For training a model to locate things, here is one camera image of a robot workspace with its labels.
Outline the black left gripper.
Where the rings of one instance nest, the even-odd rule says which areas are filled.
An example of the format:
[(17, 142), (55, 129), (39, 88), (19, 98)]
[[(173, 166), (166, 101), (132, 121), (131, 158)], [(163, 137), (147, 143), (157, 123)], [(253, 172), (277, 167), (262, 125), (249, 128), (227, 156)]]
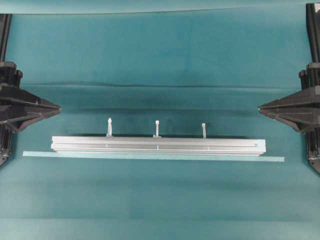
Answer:
[[(39, 107), (28, 112), (31, 107)], [(61, 107), (44, 98), (7, 83), (0, 84), (0, 124), (12, 132), (22, 132), (33, 121), (38, 122), (59, 115)]]

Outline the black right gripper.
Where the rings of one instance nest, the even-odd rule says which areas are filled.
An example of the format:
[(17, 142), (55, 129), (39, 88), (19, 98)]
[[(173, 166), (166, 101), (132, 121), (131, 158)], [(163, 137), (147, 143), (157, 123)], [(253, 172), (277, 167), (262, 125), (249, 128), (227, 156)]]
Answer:
[(291, 94), (289, 100), (276, 99), (258, 107), (260, 114), (279, 122), (288, 121), (284, 114), (286, 109), (276, 109), (286, 107), (289, 103), (294, 108), (292, 122), (293, 129), (298, 133), (310, 132), (320, 126), (320, 86), (309, 87), (307, 89)]

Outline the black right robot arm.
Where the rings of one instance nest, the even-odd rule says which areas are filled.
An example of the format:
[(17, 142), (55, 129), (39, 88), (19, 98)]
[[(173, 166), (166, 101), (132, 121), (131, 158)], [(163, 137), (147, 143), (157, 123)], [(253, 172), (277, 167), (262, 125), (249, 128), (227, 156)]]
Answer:
[(298, 73), (301, 91), (258, 107), (260, 114), (304, 134), (308, 164), (320, 172), (320, 4), (306, 4), (312, 62)]

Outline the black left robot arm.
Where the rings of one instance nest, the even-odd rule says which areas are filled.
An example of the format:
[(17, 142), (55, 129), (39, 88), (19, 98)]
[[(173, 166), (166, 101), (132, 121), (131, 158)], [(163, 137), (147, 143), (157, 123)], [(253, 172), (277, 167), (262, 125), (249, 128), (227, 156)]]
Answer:
[(23, 72), (5, 61), (11, 14), (0, 15), (0, 164), (12, 152), (13, 134), (61, 113), (61, 107), (20, 88)]

